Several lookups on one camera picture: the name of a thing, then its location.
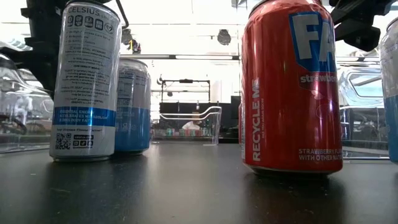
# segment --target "clear plastic organizer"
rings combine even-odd
[[[152,121],[152,142],[191,142],[217,145],[222,109],[211,106],[203,113],[161,113]]]

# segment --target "table surface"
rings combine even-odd
[[[46,150],[0,154],[0,223],[398,223],[398,166],[258,177],[237,144],[153,144],[84,164],[54,163]]]

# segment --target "energy drink can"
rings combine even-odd
[[[167,136],[172,135],[168,129]],[[150,76],[147,65],[133,58],[119,63],[115,152],[142,154],[150,141]]]
[[[388,26],[380,42],[380,66],[384,95],[384,109],[388,127],[388,149],[392,162],[398,164],[398,18]]]
[[[342,168],[333,28],[319,0],[262,1],[252,10],[242,41],[241,141],[255,172]]]
[[[100,161],[114,152],[120,19],[94,1],[70,1],[62,15],[50,156]]]

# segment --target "counter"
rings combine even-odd
[[[398,166],[346,161],[325,179],[258,177],[237,144],[153,144],[57,164],[0,154],[0,223],[398,223]]]

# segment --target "blue stripe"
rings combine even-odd
[[[60,106],[54,108],[52,124],[115,127],[116,112],[81,106]]]

